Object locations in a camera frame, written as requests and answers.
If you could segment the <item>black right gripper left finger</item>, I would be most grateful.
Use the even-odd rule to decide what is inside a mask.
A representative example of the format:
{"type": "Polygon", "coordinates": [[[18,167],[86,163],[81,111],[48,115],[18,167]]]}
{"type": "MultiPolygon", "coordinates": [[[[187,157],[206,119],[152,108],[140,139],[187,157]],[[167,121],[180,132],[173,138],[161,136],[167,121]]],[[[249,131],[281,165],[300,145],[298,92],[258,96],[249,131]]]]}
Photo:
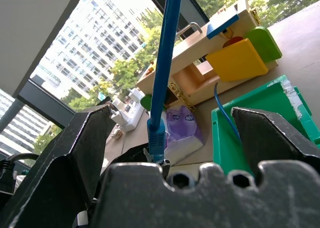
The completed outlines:
{"type": "Polygon", "coordinates": [[[114,122],[107,105],[76,113],[0,213],[3,228],[70,228],[90,206],[114,122]]]}

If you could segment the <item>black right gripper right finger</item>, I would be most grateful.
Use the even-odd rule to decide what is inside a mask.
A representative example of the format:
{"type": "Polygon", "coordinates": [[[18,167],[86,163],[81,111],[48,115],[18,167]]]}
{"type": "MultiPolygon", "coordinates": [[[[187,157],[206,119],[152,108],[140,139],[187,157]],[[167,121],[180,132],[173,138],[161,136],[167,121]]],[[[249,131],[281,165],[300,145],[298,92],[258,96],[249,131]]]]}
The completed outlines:
{"type": "Polygon", "coordinates": [[[233,107],[245,159],[254,175],[262,161],[294,160],[320,171],[320,149],[279,113],[233,107]]]}

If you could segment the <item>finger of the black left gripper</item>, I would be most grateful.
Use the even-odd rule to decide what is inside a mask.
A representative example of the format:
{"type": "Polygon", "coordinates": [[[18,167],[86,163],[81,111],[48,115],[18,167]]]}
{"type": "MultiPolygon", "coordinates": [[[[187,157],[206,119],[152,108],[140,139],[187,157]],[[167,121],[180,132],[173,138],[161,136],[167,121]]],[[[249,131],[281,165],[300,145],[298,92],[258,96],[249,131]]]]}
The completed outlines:
{"type": "Polygon", "coordinates": [[[128,149],[112,161],[112,167],[122,163],[148,163],[144,150],[149,152],[148,143],[143,143],[128,149]]]}

